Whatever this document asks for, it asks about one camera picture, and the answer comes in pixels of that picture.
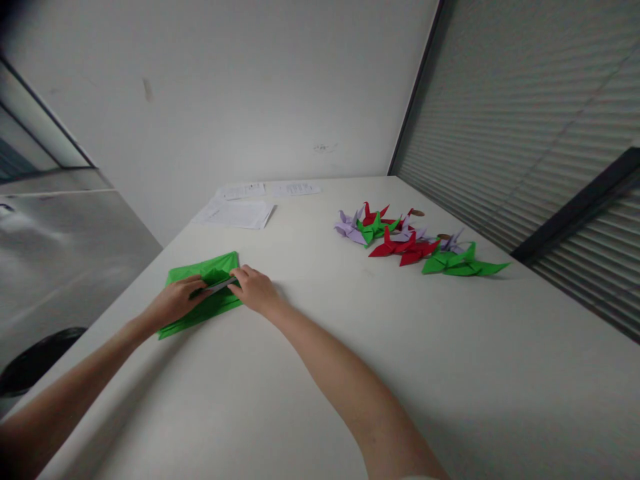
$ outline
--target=gray floor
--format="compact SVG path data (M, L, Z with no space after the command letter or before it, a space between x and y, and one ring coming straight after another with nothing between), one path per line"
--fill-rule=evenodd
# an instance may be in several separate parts
M20 183L0 186L15 210L0 215L0 371L42 338L90 326L161 251L95 171Z

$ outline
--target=white paper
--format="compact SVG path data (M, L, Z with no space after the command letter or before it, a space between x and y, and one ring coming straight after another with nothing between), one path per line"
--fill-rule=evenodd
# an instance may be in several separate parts
M261 197L267 193L263 182L246 183L231 187L220 187L215 196L224 200L236 200L248 197Z
M266 226L273 206L264 201L228 202L214 197L191 222L258 230Z
M322 188L309 182L279 182L271 184L271 196L293 197L322 192Z

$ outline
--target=green origami paper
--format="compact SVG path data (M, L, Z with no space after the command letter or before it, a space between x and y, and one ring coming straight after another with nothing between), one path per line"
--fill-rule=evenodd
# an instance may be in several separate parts
M167 285L190 277L191 275L202 275L202 280L204 280L206 284L209 286L216 285L231 278L229 272L234 268L238 268L238 266L238 253L234 251L229 252L211 260L169 270ZM188 329L204 320L208 320L240 305L242 305L242 302L238 297L232 294L228 288L223 288L198 304L198 306L180 320L162 328L158 332L159 339L162 340L170 337L174 333Z
M471 245L466 252L460 253L459 255L449 256L447 258L447 268L454 267L460 263L472 262L473 260L475 260L475 242L471 242Z
M360 230L360 233L362 233L362 238L367 242L365 248L369 248L373 239L385 236L385 227L389 227L389 231L391 232L395 230L398 223L400 223L400 219L396 220L392 224L382 222L382 220L380 220L380 212L377 212L372 224L365 227L360 220L357 220L356 226L358 227L358 230Z
M508 263L488 263L488 262L474 262L474 266L479 268L478 277L486 277L489 275L494 275L498 273L500 270L507 268L510 266L511 262Z
M442 272L445 275L456 275L459 277L470 277L473 275L486 277L498 273L509 265L510 263L496 264L477 261L475 259L475 242L471 242L467 251L459 255L453 252L442 252L440 251L440 246L438 246L425 262L422 273Z
M476 268L474 266L475 262L472 263L461 263L453 268L448 268L444 270L445 275L456 275L458 277L471 277L472 275L477 275L480 272L480 268Z

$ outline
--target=lavender origami crane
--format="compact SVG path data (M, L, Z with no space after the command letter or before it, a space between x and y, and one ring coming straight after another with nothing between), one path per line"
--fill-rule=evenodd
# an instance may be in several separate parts
M340 210L340 221L336 222L333 228L343 237L347 237L360 245L366 245L367 241L357 227L357 221L360 220L362 210L363 209L356 211L353 218L348 217L342 210Z
M434 240L437 240L437 239L434 239L434 238L431 238L431 237L426 237L425 236L426 232L427 232L426 228L423 228L422 230L416 231L415 240L416 241L420 241L420 240L434 241ZM409 216L407 215L405 217L404 222L402 222L402 230L400 230L400 233L397 233L396 235L392 236L391 240L406 242L406 241L409 241L409 239L411 238L411 234L412 233L413 233L413 231L409 230Z
M445 244L442 246L441 251L445 252L445 251L451 251L454 253L463 253L465 250L464 248L460 247L460 245L458 245L458 238L460 237L460 234L462 234L464 228L462 228L462 230L460 230L458 233L456 233L455 235L452 235L449 240L447 240L445 242Z

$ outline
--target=table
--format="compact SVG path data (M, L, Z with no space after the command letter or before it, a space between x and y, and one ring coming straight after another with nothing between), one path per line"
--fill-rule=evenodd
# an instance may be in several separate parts
M627 478L638 472L640 351L514 262L496 277L422 276L332 230L364 200L422 210L430 234L461 222L396 177L315 181L274 199L261 231L190 224L18 405L97 348L172 267L236 250L368 362L453 477ZM477 257L508 254L466 229ZM293 348L239 307L145 342L42 478L364 479L346 426Z

